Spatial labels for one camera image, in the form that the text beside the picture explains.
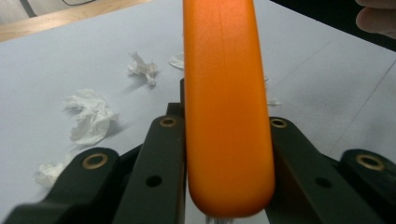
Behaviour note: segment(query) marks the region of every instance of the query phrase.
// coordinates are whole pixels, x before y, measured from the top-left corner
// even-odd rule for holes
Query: human hand
[[[363,31],[396,39],[396,0],[356,0],[364,9],[356,17]]]

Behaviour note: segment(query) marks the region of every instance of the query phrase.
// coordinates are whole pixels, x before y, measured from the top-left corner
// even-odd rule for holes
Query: brass ring
[[[385,169],[385,164],[378,157],[372,155],[360,154],[356,157],[358,164],[370,170],[382,171]]]
[[[105,153],[95,153],[84,159],[82,167],[87,170],[97,169],[106,164],[108,156]]]
[[[286,128],[288,123],[283,119],[271,119],[271,125],[276,128]]]
[[[160,121],[160,124],[163,126],[163,127],[166,127],[166,128],[170,128],[170,127],[173,127],[173,126],[175,126],[176,125],[176,120],[175,119],[172,119],[172,118],[164,118],[164,119],[162,119],[161,121]]]

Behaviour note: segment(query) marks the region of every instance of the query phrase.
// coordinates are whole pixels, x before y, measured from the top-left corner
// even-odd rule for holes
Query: round hole
[[[315,182],[316,182],[319,186],[321,186],[321,187],[323,187],[323,188],[325,188],[325,189],[329,189],[329,188],[332,187],[332,182],[330,182],[328,179],[326,179],[326,178],[324,178],[324,177],[317,177],[317,178],[315,179]]]
[[[82,161],[82,167],[87,170],[97,169],[106,164],[108,156],[105,153],[95,153]]]
[[[288,123],[286,123],[283,119],[271,119],[271,125],[276,128],[286,128]]]
[[[160,121],[161,125],[163,127],[173,127],[176,125],[176,120],[175,119],[170,119],[170,118],[166,118],[166,119],[162,119]]]
[[[161,185],[162,182],[163,182],[163,179],[158,175],[152,175],[151,177],[149,177],[146,180],[147,186],[149,186],[151,188],[155,188],[155,187]]]
[[[378,157],[372,155],[361,154],[356,157],[356,160],[358,161],[358,164],[370,170],[382,171],[385,169],[384,162],[382,162]]]

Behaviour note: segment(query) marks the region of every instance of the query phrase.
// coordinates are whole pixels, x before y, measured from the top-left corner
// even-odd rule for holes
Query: orange handle
[[[251,0],[184,0],[191,197],[212,217],[246,217],[275,188],[262,58]]]

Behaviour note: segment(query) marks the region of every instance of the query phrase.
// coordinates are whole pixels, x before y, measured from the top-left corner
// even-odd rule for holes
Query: white table
[[[325,155],[350,148],[396,162],[396,52],[256,1],[271,116],[294,122]],[[94,89],[120,114],[98,147],[120,154],[140,145],[167,103],[179,101],[183,72],[168,64],[183,50],[182,2],[154,0],[85,21],[0,43],[0,220],[46,189],[34,174],[79,148],[64,97]],[[159,65],[150,88],[127,76],[130,53]],[[205,223],[188,199],[186,223]],[[238,223],[265,223],[264,212]]]

